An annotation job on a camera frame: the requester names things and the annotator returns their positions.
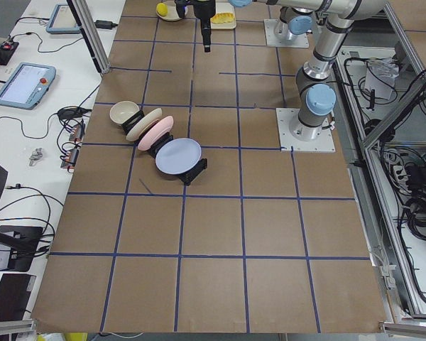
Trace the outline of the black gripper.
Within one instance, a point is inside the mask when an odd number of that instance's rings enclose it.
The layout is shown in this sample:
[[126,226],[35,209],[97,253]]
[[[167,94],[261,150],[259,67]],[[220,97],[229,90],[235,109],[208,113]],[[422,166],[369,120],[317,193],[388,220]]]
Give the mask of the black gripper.
[[214,0],[174,0],[175,8],[179,18],[185,17],[185,9],[188,6],[193,7],[194,15],[200,19],[202,44],[205,53],[211,52],[211,21],[216,14],[216,1]]

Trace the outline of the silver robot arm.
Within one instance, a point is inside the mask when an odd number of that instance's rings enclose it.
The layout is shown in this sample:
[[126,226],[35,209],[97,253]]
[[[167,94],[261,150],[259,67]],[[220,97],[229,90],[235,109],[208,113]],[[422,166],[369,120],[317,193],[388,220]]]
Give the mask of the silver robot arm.
[[328,17],[319,40],[296,74],[296,84],[301,99],[301,108],[289,123],[289,132],[299,141],[311,142],[318,138],[322,124],[334,108],[337,96],[324,82],[331,74],[333,63],[344,39],[355,21],[377,14],[386,5],[385,1],[265,1],[269,6],[280,6],[280,22],[294,36],[305,33],[310,25],[295,28],[297,19],[311,21],[312,12],[327,13]]

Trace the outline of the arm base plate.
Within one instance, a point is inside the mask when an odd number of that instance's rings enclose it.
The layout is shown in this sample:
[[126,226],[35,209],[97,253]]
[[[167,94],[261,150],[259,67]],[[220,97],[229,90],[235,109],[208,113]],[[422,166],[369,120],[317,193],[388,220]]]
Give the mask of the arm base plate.
[[298,108],[277,108],[277,124],[281,151],[334,153],[334,139],[327,118],[318,127],[304,126]]
[[280,48],[308,48],[307,32],[310,26],[298,24],[295,19],[283,23],[279,19],[265,19],[266,45]]

